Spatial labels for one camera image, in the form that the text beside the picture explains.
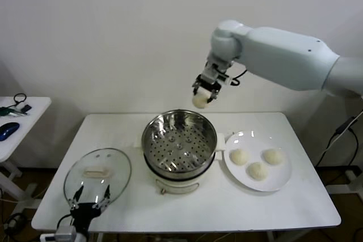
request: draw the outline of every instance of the white plate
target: white plate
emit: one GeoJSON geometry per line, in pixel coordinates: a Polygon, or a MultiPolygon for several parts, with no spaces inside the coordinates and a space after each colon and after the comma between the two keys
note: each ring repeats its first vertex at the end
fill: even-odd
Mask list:
{"type": "Polygon", "coordinates": [[[258,191],[277,191],[281,189],[291,177],[292,166],[288,151],[282,150],[278,143],[275,143],[272,138],[264,135],[262,131],[246,130],[232,135],[226,143],[226,150],[223,155],[227,168],[232,175],[245,186],[258,191]],[[250,156],[245,165],[236,165],[230,159],[230,153],[238,148],[246,150],[250,156]],[[283,163],[279,165],[270,165],[264,160],[262,156],[263,151],[269,148],[275,148],[282,151],[284,154],[283,163]],[[247,167],[255,162],[261,162],[268,168],[268,176],[263,181],[254,180],[247,173],[247,167]]]}

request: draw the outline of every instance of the floor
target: floor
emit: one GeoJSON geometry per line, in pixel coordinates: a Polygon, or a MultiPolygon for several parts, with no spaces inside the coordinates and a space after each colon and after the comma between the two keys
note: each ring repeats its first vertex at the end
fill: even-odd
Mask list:
{"type": "MultiPolygon", "coordinates": [[[[334,169],[323,169],[318,171],[321,179],[326,184],[333,179],[337,178],[334,181],[334,184],[343,184],[347,183],[348,180],[342,175],[342,171],[334,170],[334,169]]],[[[39,194],[47,185],[51,182],[52,177],[54,176],[54,170],[31,170],[27,169],[23,171],[23,176],[21,178],[16,178],[14,181],[17,183],[22,189],[25,189],[26,186],[36,181],[39,186],[35,194],[39,194]]],[[[11,199],[7,194],[3,196],[5,199],[11,199]]],[[[363,203],[358,198],[358,196],[354,194],[350,195],[335,195],[332,196],[332,200],[337,207],[339,214],[342,218],[342,223],[338,227],[335,228],[324,228],[319,230],[312,230],[304,237],[296,240],[297,242],[357,242],[363,241],[363,231],[357,234],[356,240],[353,240],[353,235],[356,229],[363,227],[363,203]]],[[[13,208],[15,207],[14,203],[3,202],[3,217],[6,219],[13,208]]],[[[25,215],[30,220],[35,211],[26,210],[25,215]]],[[[7,237],[4,236],[3,229],[0,229],[0,242],[7,241],[7,237]]],[[[275,232],[275,235],[280,236],[283,232],[275,232]]],[[[28,242],[28,241],[36,241],[32,240],[34,237],[39,235],[39,233],[32,229],[30,226],[30,222],[26,225],[25,229],[18,235],[14,236],[14,238],[18,242],[28,242]]],[[[114,242],[122,242],[122,241],[136,241],[136,242],[152,242],[156,241],[157,236],[161,238],[171,238],[175,237],[178,239],[187,239],[187,241],[198,241],[198,242],[214,242],[218,238],[225,236],[224,238],[219,239],[219,242],[235,242],[235,241],[247,241],[247,242],[267,242],[267,235],[265,232],[245,232],[245,233],[231,233],[227,235],[226,233],[189,233],[189,234],[163,234],[163,235],[149,235],[149,234],[106,234],[104,235],[103,241],[114,241],[114,242]]]]}

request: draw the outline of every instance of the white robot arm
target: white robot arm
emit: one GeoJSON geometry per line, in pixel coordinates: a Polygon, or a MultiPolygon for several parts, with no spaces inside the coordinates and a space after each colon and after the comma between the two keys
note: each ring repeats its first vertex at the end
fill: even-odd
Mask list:
{"type": "Polygon", "coordinates": [[[195,106],[204,108],[217,98],[222,84],[238,85],[226,75],[234,62],[262,78],[289,89],[326,90],[339,96],[362,96],[363,60],[334,53],[320,39],[237,21],[219,24],[211,51],[193,85],[195,106]]]}

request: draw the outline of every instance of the glass lid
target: glass lid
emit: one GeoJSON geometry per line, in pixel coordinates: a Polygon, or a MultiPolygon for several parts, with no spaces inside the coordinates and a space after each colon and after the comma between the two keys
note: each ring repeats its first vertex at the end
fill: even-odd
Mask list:
{"type": "Polygon", "coordinates": [[[106,197],[109,202],[125,190],[131,177],[128,156],[115,148],[101,148],[81,157],[69,170],[63,191],[68,204],[99,203],[106,197]]]}

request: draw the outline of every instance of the white table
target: white table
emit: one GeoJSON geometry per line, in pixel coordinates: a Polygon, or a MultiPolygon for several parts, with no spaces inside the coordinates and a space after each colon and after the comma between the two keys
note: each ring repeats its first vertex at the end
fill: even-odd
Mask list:
{"type": "MultiPolygon", "coordinates": [[[[11,117],[2,116],[0,117],[0,126],[8,122],[17,122],[20,124],[20,128],[5,141],[0,142],[0,163],[10,172],[10,176],[6,177],[0,173],[0,186],[8,192],[9,195],[17,199],[18,201],[31,198],[31,194],[36,188],[36,184],[29,184],[28,188],[23,191],[17,185],[12,182],[14,177],[20,177],[21,171],[9,160],[9,157],[21,143],[24,137],[29,133],[34,124],[43,115],[45,110],[51,104],[51,100],[48,97],[28,97],[25,101],[29,104],[32,109],[28,111],[27,116],[22,117],[11,117]]],[[[8,107],[13,105],[14,101],[12,97],[0,97],[0,107],[8,107]]],[[[39,201],[29,201],[19,203],[14,213],[21,212],[24,208],[37,207],[39,201]]]]}
{"type": "Polygon", "coordinates": [[[215,160],[193,193],[160,195],[135,148],[155,114],[91,114],[65,155],[37,210],[32,226],[55,230],[69,212],[65,176],[82,155],[103,147],[122,149],[133,168],[125,192],[92,221],[91,232],[236,232],[337,226],[340,216],[286,117],[281,113],[207,113],[218,133],[264,127],[290,151],[293,173],[278,192],[256,192],[241,185],[223,161],[215,160]]]}

